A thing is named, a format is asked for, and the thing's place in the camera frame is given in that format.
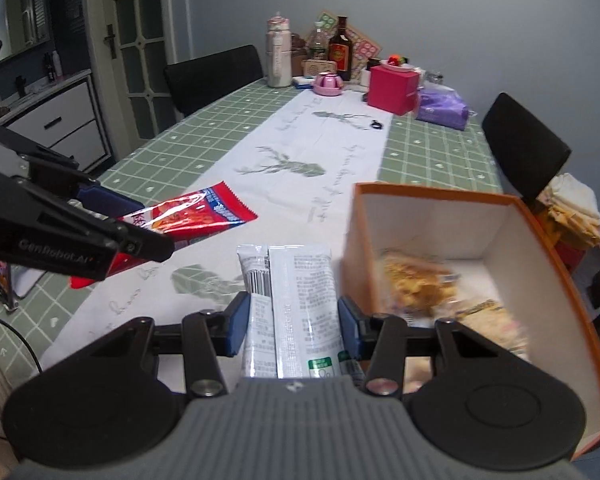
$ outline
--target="brown glass bottle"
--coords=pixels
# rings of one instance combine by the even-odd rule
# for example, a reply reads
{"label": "brown glass bottle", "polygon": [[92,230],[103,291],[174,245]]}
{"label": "brown glass bottle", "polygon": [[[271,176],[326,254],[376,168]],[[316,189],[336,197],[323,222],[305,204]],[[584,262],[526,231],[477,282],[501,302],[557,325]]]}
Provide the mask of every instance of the brown glass bottle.
{"label": "brown glass bottle", "polygon": [[335,61],[338,75],[343,81],[351,79],[353,41],[347,36],[347,17],[338,16],[338,30],[329,40],[329,61]]}

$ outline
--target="mirror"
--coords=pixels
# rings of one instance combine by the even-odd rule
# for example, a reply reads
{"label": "mirror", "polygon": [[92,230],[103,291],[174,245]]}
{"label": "mirror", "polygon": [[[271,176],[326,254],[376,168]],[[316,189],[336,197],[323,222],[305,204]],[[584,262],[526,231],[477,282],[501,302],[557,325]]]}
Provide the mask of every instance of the mirror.
{"label": "mirror", "polygon": [[48,39],[45,0],[0,0],[0,61]]}

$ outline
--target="door handle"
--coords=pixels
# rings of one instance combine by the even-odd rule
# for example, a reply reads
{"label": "door handle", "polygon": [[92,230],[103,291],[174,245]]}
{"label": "door handle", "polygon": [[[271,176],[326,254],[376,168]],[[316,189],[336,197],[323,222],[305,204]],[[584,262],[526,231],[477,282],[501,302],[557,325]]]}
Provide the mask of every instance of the door handle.
{"label": "door handle", "polygon": [[107,23],[107,35],[104,37],[104,42],[109,43],[109,49],[111,51],[111,59],[116,59],[118,53],[116,52],[116,35],[113,32],[113,25]]}

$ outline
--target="white snack package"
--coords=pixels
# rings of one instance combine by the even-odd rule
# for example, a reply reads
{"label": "white snack package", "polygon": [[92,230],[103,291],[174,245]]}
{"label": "white snack package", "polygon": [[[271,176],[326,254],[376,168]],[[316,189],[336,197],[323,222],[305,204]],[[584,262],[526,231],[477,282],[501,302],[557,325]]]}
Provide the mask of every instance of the white snack package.
{"label": "white snack package", "polygon": [[277,377],[269,248],[238,246],[244,288],[251,294],[249,325],[242,352],[243,377]]}
{"label": "white snack package", "polygon": [[278,377],[342,375],[330,251],[318,245],[270,246],[269,265]]}

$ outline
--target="chair backrest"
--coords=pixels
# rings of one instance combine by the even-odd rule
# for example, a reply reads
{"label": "chair backrest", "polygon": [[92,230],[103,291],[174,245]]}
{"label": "chair backrest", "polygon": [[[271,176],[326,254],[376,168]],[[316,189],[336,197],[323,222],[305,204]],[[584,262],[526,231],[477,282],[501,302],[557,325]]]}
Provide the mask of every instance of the chair backrest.
{"label": "chair backrest", "polygon": [[571,149],[508,94],[498,95],[482,121],[500,169],[526,202],[560,171]]}
{"label": "chair backrest", "polygon": [[184,115],[211,104],[262,78],[260,58],[253,45],[167,65],[164,69],[171,98]]}

